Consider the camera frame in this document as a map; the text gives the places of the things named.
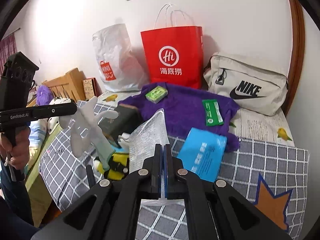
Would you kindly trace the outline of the person's left hand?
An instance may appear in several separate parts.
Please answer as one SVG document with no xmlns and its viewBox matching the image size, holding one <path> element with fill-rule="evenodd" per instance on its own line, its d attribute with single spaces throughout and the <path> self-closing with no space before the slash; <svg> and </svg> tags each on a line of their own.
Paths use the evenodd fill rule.
<svg viewBox="0 0 320 240">
<path fill-rule="evenodd" d="M 29 153 L 30 128 L 26 127 L 16 134 L 16 146 L 12 146 L 7 137 L 1 133 L 1 158 L 6 159 L 11 155 L 9 164 L 17 170 L 22 170 L 30 159 Z"/>
</svg>

